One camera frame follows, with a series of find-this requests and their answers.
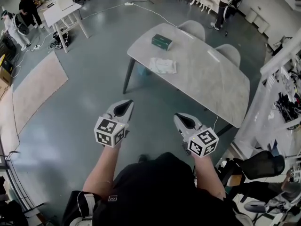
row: black shirt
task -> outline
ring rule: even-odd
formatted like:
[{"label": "black shirt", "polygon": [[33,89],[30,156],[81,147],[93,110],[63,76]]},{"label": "black shirt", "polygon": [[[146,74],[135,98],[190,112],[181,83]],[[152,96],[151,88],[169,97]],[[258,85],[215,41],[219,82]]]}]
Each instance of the black shirt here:
[{"label": "black shirt", "polygon": [[[86,192],[73,191],[62,224],[89,215]],[[132,164],[114,180],[111,199],[94,194],[93,226],[222,225],[240,226],[230,203],[197,189],[190,166],[171,153]]]},{"label": "black shirt", "polygon": [[34,4],[34,0],[21,0],[19,4],[19,10],[23,9],[25,13],[37,10],[37,6]]}]

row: table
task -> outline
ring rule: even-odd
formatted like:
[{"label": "table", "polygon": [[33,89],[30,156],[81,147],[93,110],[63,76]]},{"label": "table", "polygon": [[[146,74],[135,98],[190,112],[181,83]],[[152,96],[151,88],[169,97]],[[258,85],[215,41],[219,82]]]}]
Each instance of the table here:
[{"label": "table", "polygon": [[[63,34],[67,33],[69,30],[71,30],[75,26],[80,25],[80,28],[84,32],[86,38],[89,38],[81,20],[79,19],[79,16],[74,12],[80,8],[81,8],[81,5],[74,2],[71,7],[68,7],[65,10],[61,11],[59,6],[57,4],[55,4],[43,13],[48,27],[53,26],[54,30],[57,30],[58,36],[60,37],[60,40],[62,42],[63,48],[66,53],[68,52],[68,50],[67,50],[66,44],[63,39]],[[73,19],[70,16],[70,14],[74,15],[77,22],[73,23]],[[68,16],[70,18],[71,22],[73,23],[71,26],[69,26],[67,23],[64,22],[63,19],[66,16]],[[61,32],[60,27],[57,23],[60,20],[62,20],[67,26],[67,29],[65,29],[63,32]]]},{"label": "table", "polygon": [[[151,43],[156,33],[173,41],[169,51]],[[158,76],[229,124],[241,126],[248,107],[250,81],[230,60],[205,42],[169,24],[159,24],[135,41],[127,54],[131,59],[124,94],[135,61],[148,68],[152,57],[171,59],[176,61],[177,73],[157,73]]]}]

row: marble table top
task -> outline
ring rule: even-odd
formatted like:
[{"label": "marble table top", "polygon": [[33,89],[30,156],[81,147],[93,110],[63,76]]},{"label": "marble table top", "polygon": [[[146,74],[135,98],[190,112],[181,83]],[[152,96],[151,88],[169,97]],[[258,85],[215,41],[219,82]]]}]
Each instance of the marble table top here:
[{"label": "marble table top", "polygon": [[[173,41],[168,51],[151,43],[156,33]],[[250,81],[205,42],[172,25],[159,24],[136,40],[127,54],[147,68],[152,57],[174,60],[177,73],[156,74],[236,128],[241,126]]]}]

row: person in black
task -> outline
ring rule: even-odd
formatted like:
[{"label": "person in black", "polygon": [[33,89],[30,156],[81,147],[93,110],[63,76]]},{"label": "person in black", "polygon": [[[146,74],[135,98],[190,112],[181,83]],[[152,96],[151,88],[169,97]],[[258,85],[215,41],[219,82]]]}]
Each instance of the person in black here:
[{"label": "person in black", "polygon": [[62,226],[253,225],[225,198],[209,156],[193,156],[196,187],[190,166],[171,153],[155,160],[142,156],[113,180],[119,150],[104,147],[83,189],[71,193]]},{"label": "person in black", "polygon": [[[21,0],[19,4],[19,11],[27,26],[32,24],[34,28],[37,28],[38,26],[40,28],[44,28],[35,2],[40,4],[38,0]],[[36,25],[36,23],[34,22],[33,16],[35,17],[38,25]]]}]

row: white sneaker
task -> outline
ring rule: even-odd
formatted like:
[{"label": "white sneaker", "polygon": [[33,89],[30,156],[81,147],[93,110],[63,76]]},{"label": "white sneaker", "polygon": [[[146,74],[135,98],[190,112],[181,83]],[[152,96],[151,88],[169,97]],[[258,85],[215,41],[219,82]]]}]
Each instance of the white sneaker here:
[{"label": "white sneaker", "polygon": [[216,26],[215,26],[215,23],[211,23],[210,24],[215,30],[219,30],[219,28],[217,28]]}]

